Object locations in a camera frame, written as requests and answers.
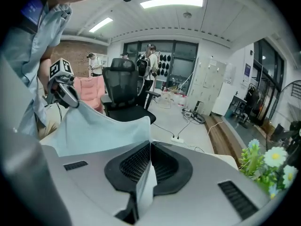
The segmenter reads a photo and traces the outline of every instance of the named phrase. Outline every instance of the black cable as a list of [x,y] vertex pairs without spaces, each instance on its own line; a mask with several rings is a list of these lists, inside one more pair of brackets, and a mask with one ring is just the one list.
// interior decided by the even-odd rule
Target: black cable
[[162,130],[168,131],[169,133],[173,134],[171,131],[164,129],[164,128],[162,128],[162,127],[160,127],[160,126],[156,125],[155,123],[153,123],[153,125],[155,125],[155,126],[157,126],[157,127],[161,128]]
[[56,103],[56,105],[57,105],[57,108],[58,108],[58,111],[59,111],[59,113],[60,113],[60,117],[61,117],[61,122],[62,122],[62,111],[61,111],[61,108],[60,108],[60,106],[59,106],[59,104],[58,104],[58,102]]
[[192,122],[192,120],[178,133],[178,138],[177,139],[179,139],[179,135],[180,135],[180,133],[186,128],[186,127],[188,127],[189,126],[189,124]]

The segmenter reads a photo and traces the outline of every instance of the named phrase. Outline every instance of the white cloth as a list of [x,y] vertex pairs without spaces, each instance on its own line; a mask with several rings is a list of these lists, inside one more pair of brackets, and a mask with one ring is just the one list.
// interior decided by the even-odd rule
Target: white cloth
[[93,73],[103,74],[102,65],[103,63],[99,57],[96,57],[95,59],[91,59],[91,67],[93,69]]
[[54,147],[62,157],[106,151],[147,140],[151,141],[149,117],[119,122],[80,101],[79,107],[69,109],[58,129],[41,143]]
[[[159,69],[158,67],[158,57],[155,54],[152,54],[150,57],[150,70],[152,70],[153,72],[157,72],[157,70]],[[152,74],[149,75],[149,70],[146,69],[145,71],[145,75],[144,75],[144,79],[147,81],[153,81],[154,77],[152,76]]]

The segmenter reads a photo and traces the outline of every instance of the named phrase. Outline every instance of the ceiling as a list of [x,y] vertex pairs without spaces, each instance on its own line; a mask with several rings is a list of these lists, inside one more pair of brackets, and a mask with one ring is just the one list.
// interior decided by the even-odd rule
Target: ceiling
[[[284,28],[269,0],[203,0],[203,7],[163,6],[143,9],[148,0],[86,0],[72,4],[73,15],[64,34],[100,41],[141,35],[179,34],[207,39],[237,50]],[[190,19],[183,13],[192,14]],[[113,22],[95,33],[89,30],[110,17]]]

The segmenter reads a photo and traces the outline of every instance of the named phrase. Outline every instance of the person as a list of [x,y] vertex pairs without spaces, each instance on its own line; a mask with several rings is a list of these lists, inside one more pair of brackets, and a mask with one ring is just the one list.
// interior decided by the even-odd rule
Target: person
[[92,69],[92,77],[101,76],[103,74],[103,63],[101,59],[93,53],[90,53],[87,58],[91,59],[90,69]]
[[123,54],[121,54],[121,56],[122,56],[122,58],[129,59],[128,58],[128,53],[123,53]]
[[1,52],[33,94],[33,100],[19,125],[19,132],[42,139],[57,126],[47,121],[42,98],[38,95],[38,78],[47,91],[51,55],[70,20],[70,3],[77,1],[82,0],[47,0],[35,34],[20,27],[11,27],[3,41]]
[[145,58],[149,60],[149,68],[146,69],[144,74],[144,87],[143,91],[137,99],[137,104],[144,107],[147,93],[145,91],[150,90],[154,83],[154,75],[157,74],[158,57],[155,54],[156,46],[149,44],[145,52]]

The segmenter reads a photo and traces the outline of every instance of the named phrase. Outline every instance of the artificial flower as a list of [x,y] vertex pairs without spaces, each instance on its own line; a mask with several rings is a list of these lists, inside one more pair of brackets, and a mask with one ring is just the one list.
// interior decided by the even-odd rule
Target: artificial flower
[[269,187],[269,195],[271,199],[274,199],[274,197],[279,193],[279,190],[277,189],[277,185],[274,184],[273,186]]
[[270,167],[279,167],[285,162],[287,152],[282,147],[273,147],[264,154],[264,162]]
[[288,188],[295,179],[298,170],[295,167],[286,165],[283,169],[284,175],[283,175],[283,184],[285,188]]
[[249,142],[249,145],[248,145],[249,148],[252,148],[255,146],[259,147],[259,140],[257,140],[257,139],[253,139],[252,141]]

